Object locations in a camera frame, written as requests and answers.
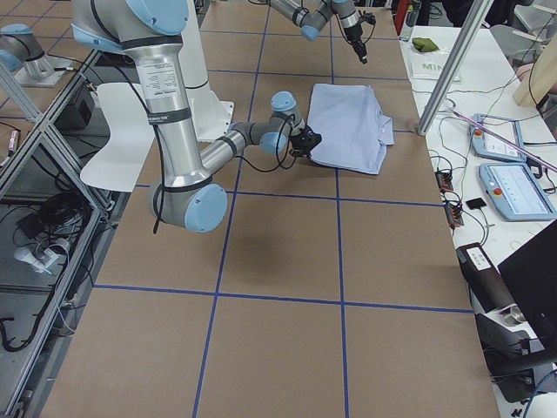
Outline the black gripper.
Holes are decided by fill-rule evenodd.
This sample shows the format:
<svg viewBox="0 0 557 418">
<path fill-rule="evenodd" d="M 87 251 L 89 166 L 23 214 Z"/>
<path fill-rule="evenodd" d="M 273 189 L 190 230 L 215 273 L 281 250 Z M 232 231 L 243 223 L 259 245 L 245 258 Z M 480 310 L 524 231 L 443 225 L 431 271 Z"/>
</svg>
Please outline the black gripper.
<svg viewBox="0 0 557 418">
<path fill-rule="evenodd" d="M 321 143 L 322 136 L 315 132 L 309 125 L 306 125 L 298 134 L 290 135 L 289 141 L 290 143 L 307 144 L 310 147 L 310 151 L 312 151 Z"/>
<path fill-rule="evenodd" d="M 361 23 L 358 19 L 344 19 L 343 20 L 343 31 L 346 36 L 348 43 L 354 47 L 354 52 L 358 56 L 359 61 L 362 64 L 367 64 L 367 49 L 366 45 L 362 41 L 361 37 L 363 35 L 363 30 L 361 28 Z"/>
</svg>

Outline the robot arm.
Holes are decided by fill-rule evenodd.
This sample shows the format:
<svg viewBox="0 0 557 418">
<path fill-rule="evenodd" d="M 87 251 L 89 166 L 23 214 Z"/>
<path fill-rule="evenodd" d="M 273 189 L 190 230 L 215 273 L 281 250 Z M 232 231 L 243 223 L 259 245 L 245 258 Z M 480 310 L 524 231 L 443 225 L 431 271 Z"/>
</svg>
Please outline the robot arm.
<svg viewBox="0 0 557 418">
<path fill-rule="evenodd" d="M 189 20 L 185 1 L 75 1 L 74 38 L 98 51 L 130 57 L 141 89 L 136 95 L 152 126 L 161 159 L 161 180 L 151 188 L 158 222 L 208 233 L 223 220 L 228 200 L 212 176 L 250 145 L 281 164 L 283 149 L 307 156 L 321 141 L 288 91 L 272 97 L 265 123 L 236 123 L 204 149 L 198 147 L 178 53 Z"/>
<path fill-rule="evenodd" d="M 311 11 L 302 1 L 251 1 L 252 4 L 268 6 L 283 17 L 288 18 L 307 40 L 315 40 L 323 28 L 335 17 L 343 38 L 350 44 L 362 64 L 367 64 L 366 43 L 371 38 L 362 39 L 362 23 L 375 26 L 372 12 L 356 9 L 354 1 L 320 1 L 319 7 Z"/>
</svg>

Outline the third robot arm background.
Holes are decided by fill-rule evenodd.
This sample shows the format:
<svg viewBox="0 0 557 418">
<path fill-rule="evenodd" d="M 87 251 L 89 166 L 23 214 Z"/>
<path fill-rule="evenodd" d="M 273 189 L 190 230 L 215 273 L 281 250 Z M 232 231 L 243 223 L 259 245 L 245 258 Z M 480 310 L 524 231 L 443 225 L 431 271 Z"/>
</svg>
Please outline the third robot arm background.
<svg viewBox="0 0 557 418">
<path fill-rule="evenodd" d="M 51 87 L 73 69 L 70 58 L 49 55 L 26 24 L 1 28 L 1 63 L 22 86 Z"/>
</svg>

